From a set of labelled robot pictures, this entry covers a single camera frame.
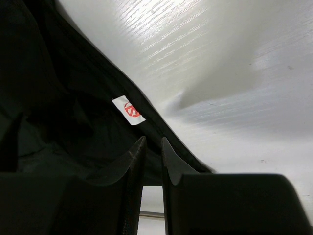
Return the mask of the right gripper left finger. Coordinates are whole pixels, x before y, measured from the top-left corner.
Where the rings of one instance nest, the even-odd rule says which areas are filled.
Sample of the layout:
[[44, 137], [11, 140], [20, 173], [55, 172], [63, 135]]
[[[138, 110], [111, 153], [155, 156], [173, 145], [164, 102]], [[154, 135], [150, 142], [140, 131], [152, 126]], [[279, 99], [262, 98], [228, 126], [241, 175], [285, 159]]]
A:
[[0, 175], [3, 235], [135, 235], [143, 189], [146, 138], [109, 166], [75, 175]]

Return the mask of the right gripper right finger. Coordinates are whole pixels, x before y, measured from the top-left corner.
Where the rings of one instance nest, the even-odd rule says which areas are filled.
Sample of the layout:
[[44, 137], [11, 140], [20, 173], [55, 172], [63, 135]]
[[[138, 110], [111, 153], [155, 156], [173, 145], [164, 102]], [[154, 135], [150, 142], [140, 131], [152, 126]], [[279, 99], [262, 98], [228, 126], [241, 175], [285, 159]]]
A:
[[280, 174], [199, 173], [163, 138], [162, 180], [168, 235], [310, 235], [290, 181]]

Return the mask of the black t shirt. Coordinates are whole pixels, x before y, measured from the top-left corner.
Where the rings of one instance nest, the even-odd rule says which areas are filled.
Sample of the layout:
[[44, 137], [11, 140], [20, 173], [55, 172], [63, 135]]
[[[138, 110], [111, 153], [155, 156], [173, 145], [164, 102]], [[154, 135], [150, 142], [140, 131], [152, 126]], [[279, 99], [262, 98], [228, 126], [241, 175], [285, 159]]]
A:
[[212, 173], [179, 140], [140, 89], [57, 11], [53, 0], [0, 3], [0, 132], [19, 118], [7, 163], [20, 172], [100, 170], [147, 140], [144, 185], [160, 186], [161, 140], [200, 173]]

